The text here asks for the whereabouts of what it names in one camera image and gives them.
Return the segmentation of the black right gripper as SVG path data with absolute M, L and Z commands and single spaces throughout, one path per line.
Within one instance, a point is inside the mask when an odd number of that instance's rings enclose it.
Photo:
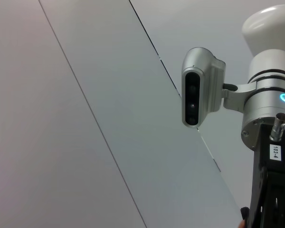
M 285 228 L 285 133 L 281 141 L 263 124 L 254 150 L 250 208 L 240 209 L 247 228 Z

